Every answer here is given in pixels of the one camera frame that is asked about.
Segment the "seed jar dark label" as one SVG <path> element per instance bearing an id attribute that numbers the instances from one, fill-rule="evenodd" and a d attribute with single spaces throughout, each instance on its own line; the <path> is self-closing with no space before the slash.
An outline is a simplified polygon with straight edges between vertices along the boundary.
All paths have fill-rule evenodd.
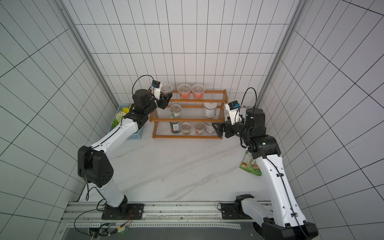
<path id="1" fill-rule="evenodd" d="M 170 84 L 164 84 L 161 88 L 161 93 L 164 96 L 170 95 L 173 93 L 173 86 Z"/>

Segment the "seed jar red label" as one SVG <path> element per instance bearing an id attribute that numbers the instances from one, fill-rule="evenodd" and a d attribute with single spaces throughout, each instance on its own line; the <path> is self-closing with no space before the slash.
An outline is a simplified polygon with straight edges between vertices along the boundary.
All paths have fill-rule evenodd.
<path id="1" fill-rule="evenodd" d="M 192 86 L 192 93 L 195 99 L 202 99 L 204 97 L 206 88 L 201 84 L 195 84 Z"/>
<path id="2" fill-rule="evenodd" d="M 181 84 L 178 86 L 178 92 L 182 99 L 188 99 L 190 97 L 192 87 L 188 84 Z"/>

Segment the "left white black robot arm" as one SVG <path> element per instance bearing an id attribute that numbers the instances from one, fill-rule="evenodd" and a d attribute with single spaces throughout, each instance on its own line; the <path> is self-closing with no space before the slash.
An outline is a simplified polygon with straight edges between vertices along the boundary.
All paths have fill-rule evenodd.
<path id="1" fill-rule="evenodd" d="M 78 150 L 78 175 L 87 184 L 94 184 L 106 201 L 106 209 L 112 216 L 104 219 L 124 219 L 130 215 L 127 197 L 119 190 L 113 175 L 114 169 L 109 160 L 111 155 L 124 141 L 140 130 L 156 109 L 165 109 L 173 94 L 164 95 L 160 89 L 151 93 L 141 89 L 134 93 L 134 103 L 121 122 L 107 135 L 91 146 L 82 146 Z"/>

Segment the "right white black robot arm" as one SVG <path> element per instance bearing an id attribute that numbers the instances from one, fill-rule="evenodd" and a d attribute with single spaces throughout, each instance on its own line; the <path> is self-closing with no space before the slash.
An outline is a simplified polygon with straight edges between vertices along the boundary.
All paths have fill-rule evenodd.
<path id="1" fill-rule="evenodd" d="M 307 221 L 295 200 L 284 170 L 281 150 L 276 139 L 267 135 L 265 113 L 249 108 L 243 116 L 237 102 L 225 105 L 229 112 L 227 121 L 213 123 L 218 137 L 240 138 L 241 147 L 252 155 L 261 169 L 271 197 L 272 210 L 266 209 L 251 195 L 237 196 L 235 214 L 251 218 L 255 230 L 265 240 L 312 240 L 319 235 L 314 223 Z"/>

